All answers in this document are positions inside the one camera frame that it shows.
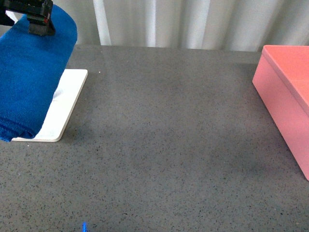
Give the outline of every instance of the gray countertop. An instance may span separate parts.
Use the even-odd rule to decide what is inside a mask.
[[[76,46],[62,139],[0,142],[0,230],[306,231],[309,183],[256,92],[260,53]]]

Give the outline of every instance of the box lid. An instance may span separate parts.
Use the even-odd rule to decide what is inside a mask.
[[[309,115],[309,46],[265,45],[262,54]]]

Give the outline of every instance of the curtain fold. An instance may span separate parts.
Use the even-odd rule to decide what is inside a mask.
[[[54,0],[78,44],[261,51],[309,45],[309,0]],[[8,27],[0,26],[0,35]]]

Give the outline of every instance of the blue towel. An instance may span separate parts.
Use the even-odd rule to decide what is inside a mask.
[[[55,36],[28,33],[23,16],[0,38],[0,139],[34,138],[77,40],[73,19],[54,5]]]

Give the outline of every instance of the blue object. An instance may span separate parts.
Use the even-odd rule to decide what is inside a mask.
[[[83,223],[83,232],[87,232],[87,224],[86,224],[86,222]]]
[[[77,41],[73,19],[54,5],[54,36],[28,33],[23,16],[0,38],[0,139],[34,138]]]

